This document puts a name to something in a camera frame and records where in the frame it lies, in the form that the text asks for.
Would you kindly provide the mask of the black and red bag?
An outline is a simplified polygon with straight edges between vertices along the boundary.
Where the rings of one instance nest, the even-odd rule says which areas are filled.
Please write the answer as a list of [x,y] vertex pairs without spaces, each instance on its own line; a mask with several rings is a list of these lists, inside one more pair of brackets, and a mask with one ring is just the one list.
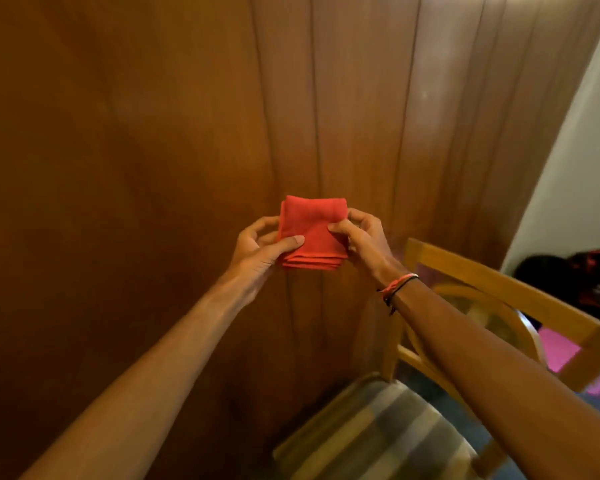
[[566,258],[533,255],[513,277],[600,320],[600,249]]

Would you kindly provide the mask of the red cloth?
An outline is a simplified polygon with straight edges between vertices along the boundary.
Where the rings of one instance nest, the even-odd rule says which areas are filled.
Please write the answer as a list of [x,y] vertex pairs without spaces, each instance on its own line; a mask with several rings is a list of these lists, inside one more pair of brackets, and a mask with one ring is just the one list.
[[281,266],[288,269],[334,271],[348,258],[349,241],[331,233],[328,226],[348,216],[344,198],[308,199],[288,195],[281,203],[277,240],[304,236],[304,244],[283,254]]

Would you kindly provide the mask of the person's left forearm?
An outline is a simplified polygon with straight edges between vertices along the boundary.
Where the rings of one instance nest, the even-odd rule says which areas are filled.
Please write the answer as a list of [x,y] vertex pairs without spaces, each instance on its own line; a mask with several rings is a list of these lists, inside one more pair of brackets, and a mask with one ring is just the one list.
[[225,275],[78,416],[19,480],[143,480],[255,286]]

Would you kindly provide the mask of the pink and black wrist bands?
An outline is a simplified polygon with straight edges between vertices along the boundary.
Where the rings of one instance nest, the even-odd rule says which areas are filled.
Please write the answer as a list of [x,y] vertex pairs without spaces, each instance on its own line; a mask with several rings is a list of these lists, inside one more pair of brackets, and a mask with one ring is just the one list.
[[389,309],[390,309],[389,316],[393,315],[396,312],[396,307],[393,305],[393,298],[396,296],[396,294],[407,283],[414,281],[414,280],[419,280],[419,279],[420,279],[420,277],[418,274],[408,273],[408,274],[405,274],[405,275],[401,276],[400,278],[392,281],[384,289],[377,290],[377,293],[379,293],[379,295],[381,296],[382,301],[384,302],[385,306],[389,307]]

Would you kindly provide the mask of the wooden chair with striped seat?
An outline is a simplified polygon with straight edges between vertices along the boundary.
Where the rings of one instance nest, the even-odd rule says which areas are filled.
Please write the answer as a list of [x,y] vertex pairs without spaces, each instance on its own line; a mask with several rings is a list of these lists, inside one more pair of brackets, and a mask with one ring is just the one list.
[[[600,320],[540,290],[432,244],[408,240],[407,267],[432,290],[576,393],[600,376]],[[492,438],[476,452],[452,419],[479,421],[403,319],[392,317],[379,372],[344,388],[275,448],[285,480],[490,479],[507,461]],[[538,335],[549,328],[581,350],[559,373]]]

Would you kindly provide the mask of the person's right hand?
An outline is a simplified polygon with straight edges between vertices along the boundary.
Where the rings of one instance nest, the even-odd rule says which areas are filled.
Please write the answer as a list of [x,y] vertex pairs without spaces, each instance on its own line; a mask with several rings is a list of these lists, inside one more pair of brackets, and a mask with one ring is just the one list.
[[362,250],[349,250],[349,259],[384,289],[392,281],[410,273],[392,254],[381,220],[358,209],[348,209],[348,220],[368,233],[368,244]]

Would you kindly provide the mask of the person's left hand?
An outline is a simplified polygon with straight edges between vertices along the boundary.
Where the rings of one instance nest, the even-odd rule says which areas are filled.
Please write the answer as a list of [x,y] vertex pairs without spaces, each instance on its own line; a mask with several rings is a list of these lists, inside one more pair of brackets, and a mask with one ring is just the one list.
[[261,217],[238,235],[230,265],[218,281],[238,311],[253,302],[277,262],[265,260],[265,247],[256,240],[278,231],[279,224],[279,216]]

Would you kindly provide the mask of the pink mat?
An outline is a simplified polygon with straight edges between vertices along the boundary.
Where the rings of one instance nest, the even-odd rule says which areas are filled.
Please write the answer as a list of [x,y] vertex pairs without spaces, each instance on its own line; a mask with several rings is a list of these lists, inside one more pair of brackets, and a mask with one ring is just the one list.
[[[538,335],[544,348],[548,368],[555,374],[559,373],[581,350],[576,343],[544,326],[538,330]],[[600,376],[586,387],[585,393],[595,397],[600,396]]]

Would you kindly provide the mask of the person's right forearm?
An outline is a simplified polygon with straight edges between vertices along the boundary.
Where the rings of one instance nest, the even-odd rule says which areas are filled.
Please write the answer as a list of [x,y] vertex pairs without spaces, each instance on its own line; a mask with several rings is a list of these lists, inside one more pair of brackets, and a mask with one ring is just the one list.
[[527,480],[600,480],[597,410],[423,282],[393,305]]

